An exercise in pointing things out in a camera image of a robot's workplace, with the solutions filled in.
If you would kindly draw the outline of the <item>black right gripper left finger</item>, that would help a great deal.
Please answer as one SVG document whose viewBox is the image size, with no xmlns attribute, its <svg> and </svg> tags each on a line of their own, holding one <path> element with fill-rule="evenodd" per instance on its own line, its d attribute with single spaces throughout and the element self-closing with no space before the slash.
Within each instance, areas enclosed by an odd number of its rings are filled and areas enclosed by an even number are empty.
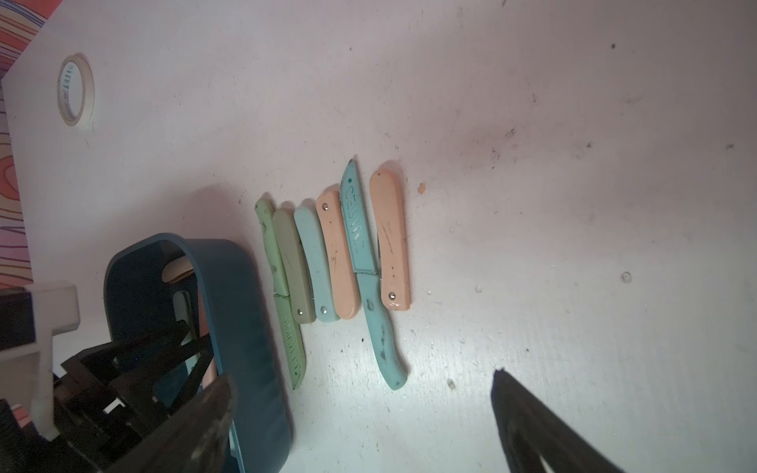
<svg viewBox="0 0 757 473">
<path fill-rule="evenodd" d="M 223 374 L 108 470 L 221 472 L 234 414 L 235 382 Z"/>
</svg>

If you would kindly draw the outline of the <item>pink folding knife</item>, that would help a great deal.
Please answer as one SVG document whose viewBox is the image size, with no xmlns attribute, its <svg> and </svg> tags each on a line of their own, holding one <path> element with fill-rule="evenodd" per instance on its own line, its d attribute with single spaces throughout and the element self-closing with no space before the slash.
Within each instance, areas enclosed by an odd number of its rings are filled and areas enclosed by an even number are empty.
<svg viewBox="0 0 757 473">
<path fill-rule="evenodd" d="M 352 268 L 340 195 L 336 185 L 319 195 L 317 216 L 323 230 L 336 314 L 341 319 L 353 319 L 361 307 L 361 299 Z"/>
<path fill-rule="evenodd" d="M 411 288 L 401 182 L 383 168 L 373 173 L 369 187 L 378 231 L 382 302 L 391 311 L 408 311 Z"/>
</svg>

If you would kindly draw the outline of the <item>light green ceramic fruit knife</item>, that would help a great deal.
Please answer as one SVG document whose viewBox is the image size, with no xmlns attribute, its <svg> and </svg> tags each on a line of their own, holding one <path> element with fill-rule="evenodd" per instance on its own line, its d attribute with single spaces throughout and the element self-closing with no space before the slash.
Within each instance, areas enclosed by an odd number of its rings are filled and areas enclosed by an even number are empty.
<svg viewBox="0 0 757 473">
<path fill-rule="evenodd" d="M 264 251 L 272 274 L 274 305 L 285 349 L 289 378 L 292 389 L 297 390 L 305 378 L 307 358 L 300 325 L 293 316 L 284 261 L 274 231 L 274 207 L 269 199 L 261 197 L 256 201 L 254 211 L 261 227 Z"/>
</svg>

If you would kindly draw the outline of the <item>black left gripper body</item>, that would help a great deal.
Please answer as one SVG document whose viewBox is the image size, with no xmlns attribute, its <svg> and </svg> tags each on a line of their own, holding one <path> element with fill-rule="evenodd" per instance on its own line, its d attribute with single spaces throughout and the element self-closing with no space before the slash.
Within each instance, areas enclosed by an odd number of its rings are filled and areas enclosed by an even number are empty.
<svg viewBox="0 0 757 473">
<path fill-rule="evenodd" d="M 53 382 L 54 423 L 69 445 L 98 471 L 106 471 L 177 414 L 201 388 L 213 360 L 208 335 L 186 342 L 177 321 L 130 339 L 86 349 L 62 364 Z M 156 385 L 197 358 L 169 402 Z"/>
</svg>

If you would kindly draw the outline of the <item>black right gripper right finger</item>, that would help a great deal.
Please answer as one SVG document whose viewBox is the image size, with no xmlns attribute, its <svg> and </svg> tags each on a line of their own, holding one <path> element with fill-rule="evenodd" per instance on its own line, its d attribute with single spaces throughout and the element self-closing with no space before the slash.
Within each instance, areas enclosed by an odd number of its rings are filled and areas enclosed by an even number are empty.
<svg viewBox="0 0 757 473">
<path fill-rule="evenodd" d="M 620 470 L 504 370 L 494 372 L 491 402 L 510 471 Z"/>
</svg>

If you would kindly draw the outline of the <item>olive green folding knife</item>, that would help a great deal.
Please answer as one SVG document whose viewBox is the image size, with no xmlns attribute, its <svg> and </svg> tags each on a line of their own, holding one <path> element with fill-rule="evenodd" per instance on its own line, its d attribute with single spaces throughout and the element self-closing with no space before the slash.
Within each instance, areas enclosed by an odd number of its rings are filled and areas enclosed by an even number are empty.
<svg viewBox="0 0 757 473">
<path fill-rule="evenodd" d="M 273 226 L 288 280 L 293 317 L 300 324 L 313 323 L 317 318 L 313 289 L 293 213 L 284 208 L 276 210 Z"/>
</svg>

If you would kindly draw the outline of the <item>light blue folding knife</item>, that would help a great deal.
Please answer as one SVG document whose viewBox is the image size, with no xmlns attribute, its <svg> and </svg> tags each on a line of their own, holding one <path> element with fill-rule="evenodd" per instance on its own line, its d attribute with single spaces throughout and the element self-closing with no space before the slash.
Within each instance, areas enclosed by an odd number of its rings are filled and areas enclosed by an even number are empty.
<svg viewBox="0 0 757 473">
<path fill-rule="evenodd" d="M 325 323 L 338 321 L 323 230 L 317 212 L 308 205 L 301 205 L 295 210 L 294 219 L 309 268 L 317 318 Z"/>
</svg>

